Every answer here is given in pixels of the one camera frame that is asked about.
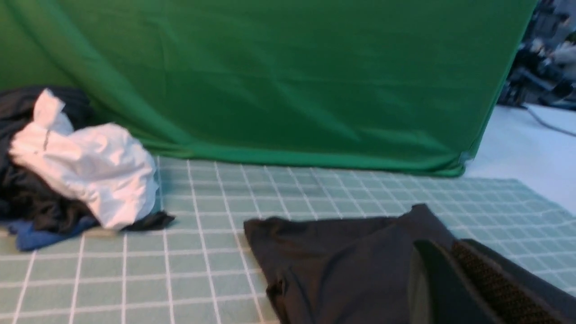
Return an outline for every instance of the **pile of clothes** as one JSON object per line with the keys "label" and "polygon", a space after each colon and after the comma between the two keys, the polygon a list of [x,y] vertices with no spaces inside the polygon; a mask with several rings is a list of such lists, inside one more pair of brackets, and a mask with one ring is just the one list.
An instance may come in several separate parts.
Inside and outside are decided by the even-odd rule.
{"label": "pile of clothes", "polygon": [[115,124],[89,127],[83,91],[31,86],[0,92],[0,224],[30,251],[95,226],[165,228],[152,212],[154,159]]}
{"label": "pile of clothes", "polygon": [[400,217],[248,220],[282,324],[576,323],[576,299],[426,205]]}

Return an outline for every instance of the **wrinkled fabric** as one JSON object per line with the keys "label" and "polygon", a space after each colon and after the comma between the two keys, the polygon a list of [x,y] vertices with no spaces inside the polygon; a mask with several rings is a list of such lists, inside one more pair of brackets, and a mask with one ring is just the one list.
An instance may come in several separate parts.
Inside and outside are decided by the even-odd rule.
{"label": "wrinkled fabric", "polygon": [[407,324],[413,243],[454,237],[426,205],[398,218],[244,223],[282,324]]}
{"label": "wrinkled fabric", "polygon": [[[70,233],[90,210],[74,199],[52,190],[34,172],[12,163],[8,151],[13,136],[31,120],[34,104],[45,86],[31,86],[0,92],[0,219],[31,221],[37,231]],[[54,95],[66,106],[74,129],[88,124],[93,110],[83,91],[51,86]]]}
{"label": "wrinkled fabric", "polygon": [[150,153],[115,124],[75,131],[63,107],[48,89],[40,94],[33,121],[13,137],[13,163],[84,202],[103,228],[120,230],[147,216],[158,189]]}

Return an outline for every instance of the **white cloth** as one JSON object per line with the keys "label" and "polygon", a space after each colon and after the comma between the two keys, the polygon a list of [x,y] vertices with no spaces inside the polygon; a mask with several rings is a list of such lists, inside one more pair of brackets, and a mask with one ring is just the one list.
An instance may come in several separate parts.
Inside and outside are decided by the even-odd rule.
{"label": "white cloth", "polygon": [[12,162],[38,174],[59,194],[86,203],[104,228],[122,229],[148,215],[158,189],[150,153],[118,125],[74,131],[63,107],[44,90],[33,122],[12,140]]}

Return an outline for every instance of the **cable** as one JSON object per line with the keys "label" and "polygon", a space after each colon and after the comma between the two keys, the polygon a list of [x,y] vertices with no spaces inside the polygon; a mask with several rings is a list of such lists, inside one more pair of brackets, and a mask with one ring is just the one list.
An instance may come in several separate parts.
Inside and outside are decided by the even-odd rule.
{"label": "cable", "polygon": [[528,106],[521,105],[521,107],[524,108],[524,109],[526,109],[526,110],[532,115],[532,117],[534,117],[534,119],[535,119],[537,122],[539,122],[542,126],[544,126],[544,127],[546,127],[546,128],[549,128],[549,129],[551,129],[551,130],[555,130],[555,131],[560,132],[560,133],[562,133],[562,134],[566,134],[566,135],[569,135],[569,136],[576,137],[576,133],[573,133],[573,132],[571,132],[571,131],[569,131],[569,130],[562,129],[562,128],[560,128],[560,127],[557,127],[557,126],[554,126],[554,125],[551,125],[551,124],[545,122],[545,121],[542,120],[532,109],[530,109]]}

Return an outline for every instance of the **green fabric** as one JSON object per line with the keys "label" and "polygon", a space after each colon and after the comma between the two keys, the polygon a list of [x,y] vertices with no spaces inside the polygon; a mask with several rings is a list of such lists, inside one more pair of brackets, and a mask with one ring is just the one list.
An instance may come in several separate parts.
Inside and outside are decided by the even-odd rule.
{"label": "green fabric", "polygon": [[75,85],[148,149],[456,176],[536,0],[5,0],[0,88]]}

